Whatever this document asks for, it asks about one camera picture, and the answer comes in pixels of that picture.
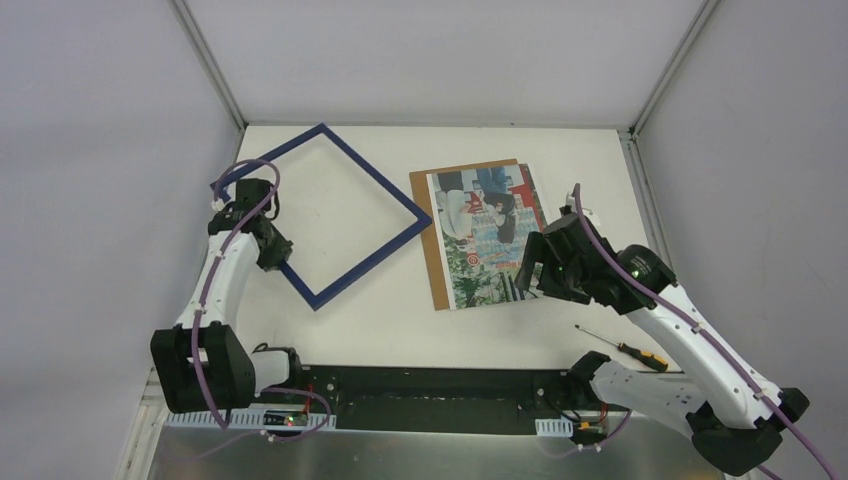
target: screwdriver handle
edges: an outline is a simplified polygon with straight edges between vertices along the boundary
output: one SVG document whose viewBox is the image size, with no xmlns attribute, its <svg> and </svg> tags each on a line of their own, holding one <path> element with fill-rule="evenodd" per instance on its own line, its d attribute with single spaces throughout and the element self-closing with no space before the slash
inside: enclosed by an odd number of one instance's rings
<svg viewBox="0 0 848 480">
<path fill-rule="evenodd" d="M 668 370 L 668 362 L 666 362 L 664 358 L 654 355 L 651 352 L 633 348 L 624 342 L 618 344 L 618 351 L 624 352 L 636 360 L 639 360 L 642 362 L 642 365 L 645 365 L 651 370 L 655 370 L 659 373 L 665 373 L 665 371 Z"/>
</svg>

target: blue square frame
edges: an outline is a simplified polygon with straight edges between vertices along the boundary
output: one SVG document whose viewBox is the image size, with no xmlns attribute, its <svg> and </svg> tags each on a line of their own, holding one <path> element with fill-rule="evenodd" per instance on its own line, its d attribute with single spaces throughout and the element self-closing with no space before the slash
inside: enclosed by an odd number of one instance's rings
<svg viewBox="0 0 848 480">
<path fill-rule="evenodd" d="M 433 223 L 433 219 L 427 215 L 424 210 L 421 209 L 418 205 L 415 204 L 409 197 L 407 197 L 403 192 L 401 192 L 392 182 L 390 182 L 386 177 L 384 177 L 380 172 L 377 171 L 370 163 L 368 163 L 362 156 L 351 148 L 344 140 L 341 139 L 336 133 L 330 130 L 330 127 L 323 123 L 319 123 L 318 125 L 310 128 L 309 130 L 301 133 L 300 135 L 294 137 L 288 142 L 280 145 L 279 147 L 271 150 L 270 152 L 260 156 L 259 158 L 265 161 L 272 161 L 276 158 L 279 158 L 286 153 L 294 150 L 295 148 L 303 145 L 309 140 L 319 136 L 324 135 L 328 139 L 330 139 L 333 144 L 335 144 L 342 152 L 344 152 L 351 160 L 353 160 L 357 165 L 359 165 L 365 173 L 371 176 L 374 180 L 377 181 L 380 186 L 386 189 L 395 200 L 400 202 L 401 205 L 406 207 L 416 218 L 415 223 L 406 227 L 402 232 L 397 234 L 394 238 L 386 242 L 385 245 L 378 248 L 374 253 L 365 257 L 364 260 L 357 263 L 350 270 L 345 272 L 341 277 L 337 278 L 333 283 L 327 286 L 324 290 L 321 290 L 317 294 L 313 293 L 312 290 L 306 285 L 303 279 L 300 278 L 300 275 L 294 271 L 294 269 L 287 263 L 280 263 L 280 271 L 283 272 L 283 275 L 289 279 L 294 288 L 300 293 L 300 296 L 306 300 L 306 303 L 312 307 L 312 310 L 318 310 L 323 307 L 327 302 L 335 298 L 336 295 L 340 294 L 347 287 L 351 286 L 353 282 L 359 280 L 363 275 L 368 273 L 372 268 L 376 267 L 380 262 L 388 258 L 389 255 L 397 251 L 404 244 L 418 236 L 425 228 L 429 227 Z M 258 168 L 261 168 L 261 165 L 246 165 L 244 167 L 239 168 L 238 170 L 230 173 L 226 177 L 224 177 L 223 182 L 221 183 L 222 187 L 226 187 L 236 180 L 252 173 Z M 222 192 L 221 198 L 228 202 L 230 200 L 229 195 L 227 195 L 226 191 Z"/>
</svg>

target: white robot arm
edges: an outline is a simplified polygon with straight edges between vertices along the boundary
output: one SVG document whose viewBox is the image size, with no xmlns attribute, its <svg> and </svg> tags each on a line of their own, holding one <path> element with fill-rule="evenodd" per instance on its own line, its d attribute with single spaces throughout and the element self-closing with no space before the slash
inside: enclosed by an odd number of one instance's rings
<svg viewBox="0 0 848 480">
<path fill-rule="evenodd" d="M 236 182 L 235 199 L 209 223 L 206 261 L 191 301 L 173 328 L 153 334 L 150 351 L 168 408 L 174 413 L 208 409 L 201 382 L 218 408 L 231 410 L 248 407 L 266 387 L 286 385 L 300 371 L 294 349 L 260 347 L 248 354 L 234 331 L 250 273 L 257 265 L 274 270 L 291 254 L 292 242 L 263 214 L 242 221 L 270 195 L 271 188 L 270 182 L 260 179 Z M 191 349 L 195 318 L 202 379 L 196 374 Z"/>
<path fill-rule="evenodd" d="M 638 411 L 678 431 L 723 472 L 739 476 L 767 460 L 785 428 L 772 405 L 794 423 L 809 400 L 797 389 L 778 387 L 742 359 L 651 250 L 631 245 L 616 253 L 585 216 L 569 205 L 561 212 L 562 218 L 528 237 L 518 288 L 529 289 L 535 276 L 535 287 L 546 296 L 612 307 L 653 337 L 693 385 L 630 370 L 598 352 L 581 358 L 565 381 L 590 399 Z"/>
</svg>

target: white tabletop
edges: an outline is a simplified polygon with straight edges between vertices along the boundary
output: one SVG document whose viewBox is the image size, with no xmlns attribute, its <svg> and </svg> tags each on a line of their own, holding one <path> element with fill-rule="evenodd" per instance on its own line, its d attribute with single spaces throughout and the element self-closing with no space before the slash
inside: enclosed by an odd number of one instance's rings
<svg viewBox="0 0 848 480">
<path fill-rule="evenodd" d="M 613 247 L 647 245 L 618 134 L 613 130 L 333 127 L 411 197 L 409 172 L 516 158 L 530 165 L 549 221 L 576 181 Z M 309 127 L 249 127 L 238 158 L 255 158 Z M 411 214 L 322 139 L 274 161 L 282 211 L 275 225 L 293 240 L 291 264 L 313 291 L 412 223 Z M 270 178 L 268 169 L 255 176 Z M 543 298 L 435 311 L 418 238 L 313 312 L 279 272 L 248 279 L 236 322 L 244 348 L 293 346 L 305 364 L 453 368 L 569 368 L 586 351 L 639 362 L 579 332 L 664 355 L 627 318 L 599 305 Z M 679 367 L 669 359 L 670 371 Z"/>
</svg>

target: white enclosure wall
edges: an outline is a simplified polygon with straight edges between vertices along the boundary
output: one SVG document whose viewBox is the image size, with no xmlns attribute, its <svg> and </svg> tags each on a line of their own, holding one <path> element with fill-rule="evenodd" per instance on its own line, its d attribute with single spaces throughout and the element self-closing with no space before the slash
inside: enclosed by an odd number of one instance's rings
<svg viewBox="0 0 848 480">
<path fill-rule="evenodd" d="M 0 7 L 0 478 L 112 478 L 237 131 L 167 2 Z"/>
<path fill-rule="evenodd" d="M 848 474 L 848 3 L 725 1 L 639 142 L 676 269 Z M 794 438 L 767 463 L 823 473 Z"/>
<path fill-rule="evenodd" d="M 627 126 L 701 0 L 188 0 L 250 122 Z"/>
</svg>

